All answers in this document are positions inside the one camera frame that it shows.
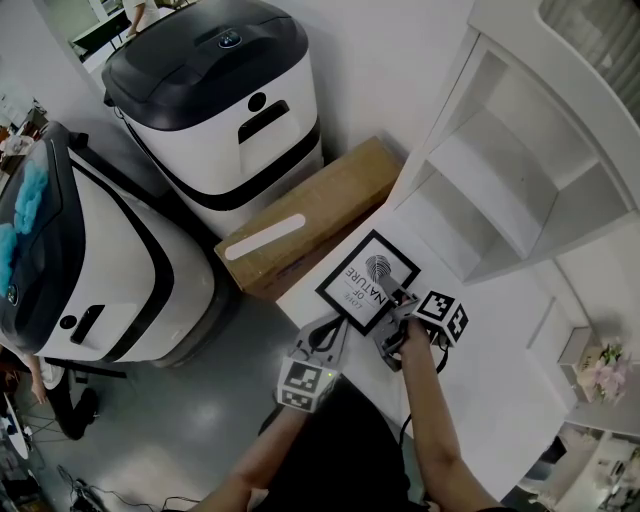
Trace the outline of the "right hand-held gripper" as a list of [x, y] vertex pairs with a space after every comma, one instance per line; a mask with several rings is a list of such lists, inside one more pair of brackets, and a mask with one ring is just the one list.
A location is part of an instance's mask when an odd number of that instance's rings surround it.
[[394, 372], [401, 369], [400, 347], [408, 337], [409, 319], [415, 318], [431, 344], [444, 353], [436, 367], [437, 372], [441, 372], [447, 363], [449, 349], [457, 344], [469, 323], [463, 305], [435, 290], [418, 298], [391, 275], [383, 277], [383, 290], [392, 304], [397, 305], [372, 330], [372, 339], [383, 361]]

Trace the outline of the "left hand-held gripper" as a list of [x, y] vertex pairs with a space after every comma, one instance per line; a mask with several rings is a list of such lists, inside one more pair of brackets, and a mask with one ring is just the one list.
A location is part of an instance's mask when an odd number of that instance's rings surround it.
[[322, 317], [304, 326], [295, 348], [282, 362], [276, 388], [277, 402], [313, 413], [328, 396], [347, 338], [344, 317]]

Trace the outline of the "person's right hand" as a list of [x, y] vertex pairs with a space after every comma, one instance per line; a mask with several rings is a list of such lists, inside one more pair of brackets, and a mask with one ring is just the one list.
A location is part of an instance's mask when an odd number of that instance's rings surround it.
[[414, 355], [429, 354], [430, 343], [431, 340], [420, 320], [417, 318], [409, 319], [405, 333], [405, 340], [400, 347], [402, 359], [405, 360]]

